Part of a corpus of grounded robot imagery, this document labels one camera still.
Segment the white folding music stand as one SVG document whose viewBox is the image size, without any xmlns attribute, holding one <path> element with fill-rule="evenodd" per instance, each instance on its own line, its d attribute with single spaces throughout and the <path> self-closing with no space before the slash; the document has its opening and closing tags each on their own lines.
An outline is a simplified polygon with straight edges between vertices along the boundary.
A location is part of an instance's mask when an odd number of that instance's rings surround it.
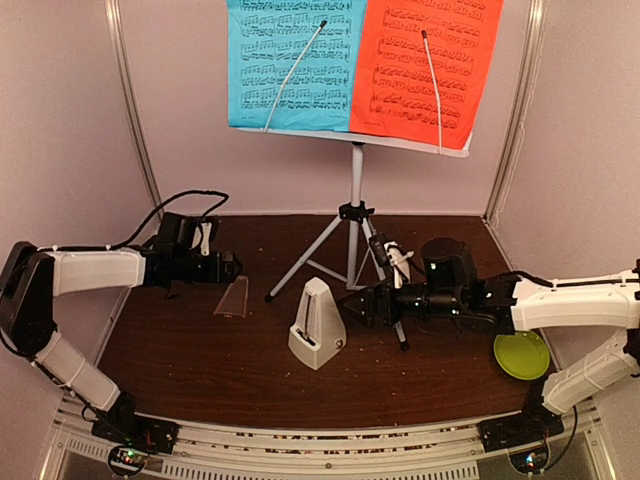
<svg viewBox="0 0 640 480">
<path fill-rule="evenodd" d="M 351 194 L 350 200 L 338 208 L 338 213 L 328 226 L 319 234 L 319 236 L 311 243 L 307 250 L 301 254 L 290 269 L 282 276 L 275 286 L 266 294 L 265 301 L 272 302 L 277 294 L 292 279 L 295 273 L 304 266 L 309 265 L 312 268 L 327 274 L 337 280 L 342 281 L 347 289 L 356 290 L 361 287 L 358 280 L 361 271 L 366 264 L 365 259 L 358 258 L 358 241 L 359 236 L 363 235 L 365 239 L 370 239 L 375 229 L 370 217 L 373 210 L 368 208 L 362 199 L 362 175 L 364 164 L 364 147 L 366 145 L 379 145 L 385 147 L 400 148 L 412 151 L 420 151 L 431 154 L 450 156 L 454 158 L 466 158 L 469 156 L 470 140 L 467 140 L 460 149 L 445 148 L 432 144 L 417 142 L 412 140 L 400 139 L 396 137 L 383 137 L 376 135 L 367 135 L 361 133 L 337 132 L 331 130 L 282 130 L 266 127 L 246 127 L 246 132 L 279 134 L 289 136 L 300 136 L 309 138 L 330 139 L 349 142 L 352 145 L 352 167 L 351 167 Z M 330 237 L 341 223 L 346 222 L 349 225 L 348 237 L 348 253 L 347 253 L 347 270 L 344 275 L 331 270 L 312 260 L 312 255 L 318 248 Z"/>
</svg>

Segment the aluminium corner post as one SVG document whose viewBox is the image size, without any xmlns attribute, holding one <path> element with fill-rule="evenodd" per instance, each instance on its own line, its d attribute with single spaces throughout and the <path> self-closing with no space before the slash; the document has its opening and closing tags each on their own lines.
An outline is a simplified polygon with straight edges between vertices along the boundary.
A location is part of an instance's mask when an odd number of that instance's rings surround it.
<svg viewBox="0 0 640 480">
<path fill-rule="evenodd" d="M 138 164 L 141 169 L 143 182 L 153 206 L 159 207 L 160 212 L 162 212 L 163 208 L 160 206 L 162 198 L 148 152 L 129 65 L 121 15 L 121 5 L 117 0 L 105 0 L 104 7 L 110 41 L 115 56 L 119 81 L 124 98 L 127 123 L 133 140 Z"/>
<path fill-rule="evenodd" d="M 547 1 L 529 2 L 528 21 L 515 96 L 498 170 L 484 215 L 485 222 L 492 229 L 498 228 L 500 214 L 506 205 L 525 137 L 525 120 L 534 98 L 541 63 L 546 7 Z"/>
</svg>

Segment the right aluminium corner post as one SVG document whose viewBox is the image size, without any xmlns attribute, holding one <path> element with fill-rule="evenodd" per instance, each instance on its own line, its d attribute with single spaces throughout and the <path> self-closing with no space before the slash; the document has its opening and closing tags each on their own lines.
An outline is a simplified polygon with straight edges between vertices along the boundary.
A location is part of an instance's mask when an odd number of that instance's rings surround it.
<svg viewBox="0 0 640 480">
<path fill-rule="evenodd" d="M 515 96 L 498 170 L 484 215 L 485 222 L 492 229 L 498 228 L 500 214 L 506 205 L 525 137 L 525 120 L 534 98 L 541 63 L 546 7 L 547 1 L 529 2 L 528 21 Z"/>
</svg>

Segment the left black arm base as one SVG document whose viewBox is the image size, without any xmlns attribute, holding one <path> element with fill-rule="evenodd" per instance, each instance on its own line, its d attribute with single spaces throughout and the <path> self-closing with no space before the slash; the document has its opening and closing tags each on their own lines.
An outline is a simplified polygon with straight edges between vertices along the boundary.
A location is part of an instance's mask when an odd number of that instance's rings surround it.
<svg viewBox="0 0 640 480">
<path fill-rule="evenodd" d="M 179 425 L 137 414 L 132 400 L 117 400 L 91 428 L 93 436 L 152 454 L 173 452 Z"/>
</svg>

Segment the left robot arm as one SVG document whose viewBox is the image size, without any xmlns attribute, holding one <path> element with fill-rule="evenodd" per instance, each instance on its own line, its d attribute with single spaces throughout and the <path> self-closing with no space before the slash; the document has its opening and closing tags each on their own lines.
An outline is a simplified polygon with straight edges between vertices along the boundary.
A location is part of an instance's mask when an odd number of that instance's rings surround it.
<svg viewBox="0 0 640 480">
<path fill-rule="evenodd" d="M 14 355 L 43 370 L 60 387 L 105 415 L 123 444 L 137 442 L 144 424 L 135 403 L 88 359 L 60 313 L 89 313 L 91 300 L 127 296 L 136 288 L 175 283 L 231 284 L 243 272 L 235 252 L 213 245 L 214 216 L 164 215 L 148 240 L 98 246 L 37 246 L 16 242 L 1 270 L 1 332 Z"/>
</svg>

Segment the blue sheet music page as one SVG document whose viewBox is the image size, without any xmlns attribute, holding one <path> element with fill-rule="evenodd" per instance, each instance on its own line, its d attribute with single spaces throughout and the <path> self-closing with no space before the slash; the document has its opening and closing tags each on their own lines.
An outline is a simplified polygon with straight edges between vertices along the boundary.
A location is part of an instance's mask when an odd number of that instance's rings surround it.
<svg viewBox="0 0 640 480">
<path fill-rule="evenodd" d="M 349 129 L 364 1 L 230 1 L 228 123 Z"/>
</svg>

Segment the yellow-green plastic plate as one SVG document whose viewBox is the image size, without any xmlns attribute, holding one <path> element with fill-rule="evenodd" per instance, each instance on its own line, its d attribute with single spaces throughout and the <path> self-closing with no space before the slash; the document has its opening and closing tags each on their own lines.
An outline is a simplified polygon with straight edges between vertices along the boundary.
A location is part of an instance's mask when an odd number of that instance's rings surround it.
<svg viewBox="0 0 640 480">
<path fill-rule="evenodd" d="M 533 331 L 497 335 L 494 357 L 508 375 L 523 381 L 541 378 L 547 372 L 551 356 L 544 340 Z"/>
</svg>

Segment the left aluminium corner post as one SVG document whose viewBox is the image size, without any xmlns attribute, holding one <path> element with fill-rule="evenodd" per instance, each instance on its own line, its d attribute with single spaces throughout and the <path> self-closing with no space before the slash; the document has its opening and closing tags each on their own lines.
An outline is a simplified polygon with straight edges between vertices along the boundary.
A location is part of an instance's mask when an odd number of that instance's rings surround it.
<svg viewBox="0 0 640 480">
<path fill-rule="evenodd" d="M 162 198 L 148 152 L 129 65 L 121 15 L 121 5 L 117 0 L 105 0 L 104 7 L 110 41 L 115 56 L 119 81 L 124 98 L 127 123 L 133 140 L 138 164 L 141 169 L 143 182 L 153 206 L 159 207 L 160 212 L 162 212 L 163 208 L 160 206 Z"/>
</svg>

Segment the red sheet music page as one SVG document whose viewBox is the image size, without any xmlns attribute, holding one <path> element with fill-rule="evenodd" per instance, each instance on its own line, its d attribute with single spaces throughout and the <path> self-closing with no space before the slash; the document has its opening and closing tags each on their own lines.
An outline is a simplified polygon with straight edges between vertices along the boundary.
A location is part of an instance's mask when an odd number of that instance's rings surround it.
<svg viewBox="0 0 640 480">
<path fill-rule="evenodd" d="M 502 10 L 491 0 L 368 2 L 350 131 L 464 149 Z"/>
</svg>

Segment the white wedge-shaped holder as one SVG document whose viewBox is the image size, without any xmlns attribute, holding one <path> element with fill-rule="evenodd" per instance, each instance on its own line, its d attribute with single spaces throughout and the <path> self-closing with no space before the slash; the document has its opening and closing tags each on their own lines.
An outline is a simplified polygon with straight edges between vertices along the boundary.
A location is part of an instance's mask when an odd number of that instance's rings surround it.
<svg viewBox="0 0 640 480">
<path fill-rule="evenodd" d="M 347 344 L 345 325 L 327 283 L 314 277 L 304 285 L 288 347 L 305 366 L 319 370 Z"/>
</svg>

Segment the clear metronome front cover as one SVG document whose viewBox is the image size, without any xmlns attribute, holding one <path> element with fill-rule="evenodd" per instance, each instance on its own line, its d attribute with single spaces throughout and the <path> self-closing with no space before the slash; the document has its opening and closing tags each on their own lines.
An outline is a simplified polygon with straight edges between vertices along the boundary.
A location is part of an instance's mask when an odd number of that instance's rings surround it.
<svg viewBox="0 0 640 480">
<path fill-rule="evenodd" d="M 249 279 L 244 275 L 238 276 L 225 290 L 214 310 L 214 315 L 224 318 L 245 318 L 247 315 L 248 293 Z"/>
</svg>

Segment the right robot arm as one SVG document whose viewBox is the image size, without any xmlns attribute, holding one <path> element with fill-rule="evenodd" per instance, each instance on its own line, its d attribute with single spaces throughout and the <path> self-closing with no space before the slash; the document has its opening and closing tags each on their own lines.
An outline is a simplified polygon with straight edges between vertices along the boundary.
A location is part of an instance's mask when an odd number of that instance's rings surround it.
<svg viewBox="0 0 640 480">
<path fill-rule="evenodd" d="M 582 400 L 639 373 L 639 271 L 571 280 L 546 280 L 523 271 L 481 279 L 468 246 L 449 237 L 420 250 L 424 282 L 409 280 L 412 256 L 392 242 L 373 247 L 391 278 L 338 300 L 342 316 L 371 328 L 396 326 L 403 318 L 448 319 L 459 328 L 489 334 L 552 327 L 612 327 L 601 346 L 551 374 L 538 403 L 513 419 L 519 440 L 535 440 Z"/>
</svg>

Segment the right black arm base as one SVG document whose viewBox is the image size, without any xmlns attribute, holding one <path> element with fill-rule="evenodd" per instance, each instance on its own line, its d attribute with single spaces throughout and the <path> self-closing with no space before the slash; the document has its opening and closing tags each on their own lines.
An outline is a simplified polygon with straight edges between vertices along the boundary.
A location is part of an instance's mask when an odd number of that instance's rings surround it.
<svg viewBox="0 0 640 480">
<path fill-rule="evenodd" d="M 562 417 L 542 405 L 540 394 L 529 396 L 516 414 L 481 421 L 480 440 L 485 452 L 542 442 L 564 432 Z"/>
</svg>

